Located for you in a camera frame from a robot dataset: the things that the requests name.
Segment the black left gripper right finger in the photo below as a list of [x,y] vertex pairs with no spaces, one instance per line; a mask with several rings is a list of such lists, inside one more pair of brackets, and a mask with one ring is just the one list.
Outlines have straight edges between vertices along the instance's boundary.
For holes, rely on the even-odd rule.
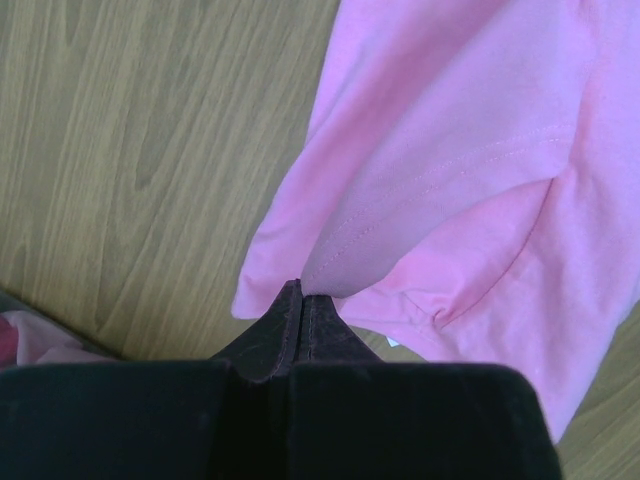
[[530,383],[494,364],[333,362],[353,338],[331,299],[303,302],[289,375],[288,479],[558,479]]

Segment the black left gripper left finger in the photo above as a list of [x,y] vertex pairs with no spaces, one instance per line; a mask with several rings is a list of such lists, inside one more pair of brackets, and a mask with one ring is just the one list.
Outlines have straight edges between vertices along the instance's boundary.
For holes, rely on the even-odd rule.
[[200,361],[1,369],[5,479],[282,479],[303,298],[287,282]]

